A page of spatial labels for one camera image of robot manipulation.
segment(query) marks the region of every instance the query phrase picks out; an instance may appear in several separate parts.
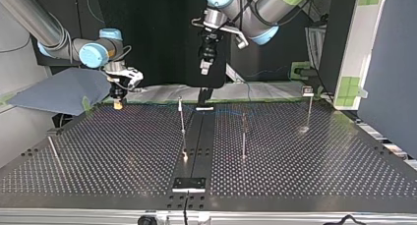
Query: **wire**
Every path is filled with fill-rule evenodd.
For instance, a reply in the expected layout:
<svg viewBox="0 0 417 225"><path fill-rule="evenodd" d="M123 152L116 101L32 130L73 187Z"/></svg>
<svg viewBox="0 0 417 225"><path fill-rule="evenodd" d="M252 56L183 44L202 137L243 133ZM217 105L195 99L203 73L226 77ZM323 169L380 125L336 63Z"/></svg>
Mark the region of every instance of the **wire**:
<svg viewBox="0 0 417 225"><path fill-rule="evenodd" d="M282 70L283 68L286 68L286 67L288 67L288 66L282 66L282 67L279 67L278 69L276 69L276 70L274 70L274 71L270 71L270 70L262 70L262 71L259 71L259 72L257 72L257 73L254 73L253 75L249 75L249 76L245 76L245 75L243 75L243 77L246 77L246 78L253 78L253 77L256 77L256 76L258 76L258 75L261 75L261 74L264 74L264 73L277 73L278 71L280 71L280 70Z"/></svg>
<svg viewBox="0 0 417 225"><path fill-rule="evenodd" d="M309 18L310 18L310 12L311 12L311 9L312 9L312 5L313 5L313 3L310 4L309 11L308 11L308 17ZM307 40L308 40L308 43L309 43L310 56L313 57L313 47L312 47L312 44L310 42L310 27L307 27ZM323 89L328 94L328 98L330 98L331 103L334 104L334 99L330 95L330 93L328 92L328 89L326 88L325 83L323 82L322 77L320 76L319 69L317 69L315 62L312 62L312 63L313 63L312 68L316 71L317 77L319 78L319 81L320 81L321 85L323 86Z"/></svg>
<svg viewBox="0 0 417 225"><path fill-rule="evenodd" d="M123 47L123 50L125 50L125 49L128 49L127 51L125 51L120 57L118 57L117 58L117 60L114 60L114 62L116 62L116 61L120 61L120 60L122 60L123 58L125 58L125 56L127 56L128 54L129 54L129 52L131 52L132 51L132 46L131 45L127 45L127 46L125 46L125 47Z"/></svg>
<svg viewBox="0 0 417 225"><path fill-rule="evenodd" d="M346 222L347 219L351 219L354 223L359 224L359 225L366 225L366 223L364 222L359 222L358 220L356 220L352 215L346 215L344 216L339 222L336 223L325 223L324 225L342 225Z"/></svg>
<svg viewBox="0 0 417 225"><path fill-rule="evenodd" d="M61 114L61 119L59 120L59 125L58 125L59 129L62 128L63 121L64 121L64 114Z"/></svg>
<svg viewBox="0 0 417 225"><path fill-rule="evenodd" d="M248 2L246 3L246 5L243 7L243 10L241 10L239 12L239 14L237 14L237 16L235 18L233 18L233 20L231 20L231 21L228 20L228 21L224 22L221 26L219 26L218 28L216 28L213 31L213 33L219 31L220 29L222 29L223 27L225 27L228 23L235 23L235 22L237 22L237 20L239 20L242 17L242 15L246 11L246 9L248 9L248 7L250 7L250 5L251 5L252 2L253 2L253 0L248 0Z"/></svg>
<svg viewBox="0 0 417 225"><path fill-rule="evenodd" d="M261 21L264 25L269 26L269 27L280 27L280 26L284 26L290 22L292 22L304 9L304 7L307 6L307 4L309 2L311 2L312 0L307 0L299 9L298 11L288 20L284 21L284 22L278 22L276 24L270 23L268 21L266 21L260 14L259 14L259 10L258 10L258 3L255 3L255 7L252 7L252 5L250 6L252 13L255 15L255 17Z"/></svg>
<svg viewBox="0 0 417 225"><path fill-rule="evenodd" d="M61 29L61 39L59 41L59 43L55 46L44 46L46 50L49 51L58 51L62 48L64 48L67 43L68 43L68 55L70 56L70 63L73 63L73 39L71 38L70 33L62 26L61 22L59 22L59 20L52 15L51 13L49 13L51 15L51 17L56 21L56 23L58 24L59 28Z"/></svg>
<svg viewBox="0 0 417 225"><path fill-rule="evenodd" d="M239 4L240 4L240 13L242 13L241 17L240 17L240 25L239 25L239 30L242 30L242 26L243 26L243 0L239 0Z"/></svg>
<svg viewBox="0 0 417 225"><path fill-rule="evenodd" d="M89 5L89 0L87 0L87 7L89 7L89 12L91 13L91 15L98 21L102 22L103 24L105 24L104 20L101 20L99 17L97 17L94 12L91 9L91 6Z"/></svg>
<svg viewBox="0 0 417 225"><path fill-rule="evenodd" d="M184 211L183 211L183 213L184 213L184 224L185 225L188 225L188 216L187 216L188 194L189 193L187 193L187 198L185 199Z"/></svg>
<svg viewBox="0 0 417 225"><path fill-rule="evenodd" d="M13 48L13 49L10 49L10 50L2 50L2 51L0 50L0 54L21 50L21 49L25 48L29 44L29 42L30 42L30 35L28 37L27 42L24 45L21 45L21 46L19 46L17 48Z"/></svg>
<svg viewBox="0 0 417 225"><path fill-rule="evenodd" d="M111 78L109 75L107 75L103 70L102 70L102 67L101 68L99 68L99 70L100 70L100 72L102 73L102 74L104 74L108 79L111 79L111 80L113 80L113 78ZM119 82L115 82L115 81L113 81L115 84L117 84L120 88L122 88L122 89L124 89L124 90L128 90L128 91L132 91L133 89L135 89L136 87L134 87L134 88L132 88L132 89L128 89L127 87L124 87L124 86L122 86L121 84L119 84Z"/></svg>

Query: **end effector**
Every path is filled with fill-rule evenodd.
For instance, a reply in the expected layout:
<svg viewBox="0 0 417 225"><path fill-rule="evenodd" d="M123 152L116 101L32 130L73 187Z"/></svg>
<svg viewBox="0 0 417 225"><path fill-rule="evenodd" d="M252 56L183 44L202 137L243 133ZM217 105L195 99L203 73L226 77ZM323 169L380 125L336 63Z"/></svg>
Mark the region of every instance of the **end effector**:
<svg viewBox="0 0 417 225"><path fill-rule="evenodd" d="M114 98L114 108L122 109L125 96L128 91L133 91L144 75L133 67L126 67L124 58L132 49L131 46L123 46L122 33L116 28L104 28L99 32L99 39L90 41L85 39L74 39L71 53L65 48L54 50L45 47L40 42L40 51L53 58L72 57L81 61L89 68L98 68L107 76L111 84L110 97Z"/></svg>

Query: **metal pole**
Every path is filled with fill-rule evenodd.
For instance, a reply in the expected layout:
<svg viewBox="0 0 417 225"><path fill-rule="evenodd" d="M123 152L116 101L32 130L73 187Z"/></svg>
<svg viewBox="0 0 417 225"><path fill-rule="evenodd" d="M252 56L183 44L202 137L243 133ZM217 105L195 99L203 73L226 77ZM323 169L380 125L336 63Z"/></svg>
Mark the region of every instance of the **metal pole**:
<svg viewBox="0 0 417 225"><path fill-rule="evenodd" d="M53 143L53 139L52 139L52 137L51 137L51 136L48 136L48 140L49 140L49 144L50 144L50 146L51 146L51 148L52 148L53 155L54 155L56 158L59 158L58 151L56 151L55 144Z"/></svg>
<svg viewBox="0 0 417 225"><path fill-rule="evenodd" d="M37 0L0 0L12 16L45 46L56 46L63 36L58 22Z"/></svg>

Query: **black cable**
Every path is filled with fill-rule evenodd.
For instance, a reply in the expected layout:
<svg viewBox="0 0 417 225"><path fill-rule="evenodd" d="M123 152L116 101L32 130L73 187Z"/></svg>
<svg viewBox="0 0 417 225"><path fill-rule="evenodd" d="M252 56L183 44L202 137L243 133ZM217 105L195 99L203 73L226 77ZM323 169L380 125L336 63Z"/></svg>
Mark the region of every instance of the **black cable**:
<svg viewBox="0 0 417 225"><path fill-rule="evenodd" d="M239 30L242 30L242 26L243 26L243 0L239 0L239 5L240 5L240 12L239 14L241 14L242 16L240 17L240 25L239 25Z"/></svg>
<svg viewBox="0 0 417 225"><path fill-rule="evenodd" d="M309 11L308 11L308 15L307 15L309 18L310 18L310 12L311 12L311 9L312 9L312 5L313 5L313 4L310 4ZM310 53L310 56L311 56L311 57L312 57L312 59L313 59L313 47L312 47L312 43L310 42L310 29L309 29L309 28L307 28L307 40L308 40L308 44L309 44L309 53ZM325 83L323 82L322 77L320 76L319 69L317 69L317 67L316 67L316 64L315 64L315 62L314 62L314 59L313 59L313 62L312 62L312 63L313 63L312 68L316 71L316 73L317 73L317 77L319 78L319 81L320 81L320 83L321 83L321 85L322 85L323 89L324 89L324 90L325 90L325 92L328 94L328 98L330 98L331 103L334 105L334 99L333 99L333 97L329 94L328 89L326 88Z"/></svg>
<svg viewBox="0 0 417 225"><path fill-rule="evenodd" d="M223 27L225 27L228 23L235 23L237 22L237 20L239 20L240 17L242 17L243 13L246 11L246 9L248 9L248 7L250 7L251 3L253 2L253 0L248 0L248 2L246 3L246 5L243 7L243 10L241 12L239 12L239 14L237 14L237 16L235 18L233 18L233 20L227 20L225 23L223 23L220 27L216 28L213 33L216 33L217 31L219 31L220 29L222 29Z"/></svg>
<svg viewBox="0 0 417 225"><path fill-rule="evenodd" d="M0 54L9 53L9 52L14 52L14 51L17 51L17 50L21 50L21 49L25 48L25 47L29 44L29 42L30 42L30 35L29 35L29 37L28 37L27 42L26 42L24 45L19 46L19 47L17 47L17 48L10 49L10 50L3 50L3 51L0 51Z"/></svg>
<svg viewBox="0 0 417 225"><path fill-rule="evenodd" d="M185 224L185 225L188 225L187 205L188 205L188 193L187 193L187 197L186 197L186 199L185 199L184 210L183 210L183 214L184 214L184 224Z"/></svg>
<svg viewBox="0 0 417 225"><path fill-rule="evenodd" d="M359 225L367 225L366 223L363 222L359 222L358 220L356 220L352 215L346 215L344 216L339 222L336 223L325 223L324 225L343 225L347 219L351 219L354 223L359 224Z"/></svg>
<svg viewBox="0 0 417 225"><path fill-rule="evenodd" d="M264 25L269 26L269 27L280 27L280 26L284 26L288 23L290 23L291 21L293 21L304 9L304 7L307 6L307 4L312 1L312 0L307 0L299 9L298 11L288 20L284 21L284 22L277 22L275 24L266 21L259 13L258 10L258 3L255 3L255 7L253 7L252 5L250 6L252 13L255 15L255 17Z"/></svg>

